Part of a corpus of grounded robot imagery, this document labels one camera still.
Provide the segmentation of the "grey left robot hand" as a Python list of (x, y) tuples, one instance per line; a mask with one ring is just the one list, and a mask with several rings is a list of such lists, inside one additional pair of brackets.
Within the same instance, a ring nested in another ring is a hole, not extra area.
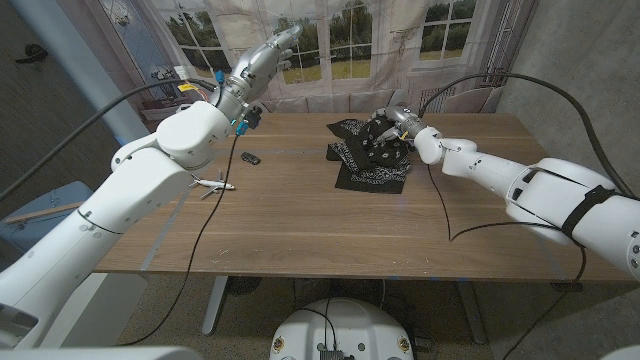
[(291, 66), (289, 59), (302, 31), (301, 25), (294, 25), (247, 50), (229, 75), (225, 89), (245, 103), (261, 97), (277, 72)]

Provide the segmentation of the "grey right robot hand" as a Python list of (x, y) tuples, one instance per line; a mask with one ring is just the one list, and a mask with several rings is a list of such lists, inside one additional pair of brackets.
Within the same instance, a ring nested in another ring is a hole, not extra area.
[(413, 139), (426, 125), (412, 113), (410, 109), (401, 106), (389, 106), (376, 110), (372, 117), (382, 116), (392, 123), (392, 126), (375, 139), (375, 143), (394, 138), (401, 140)]

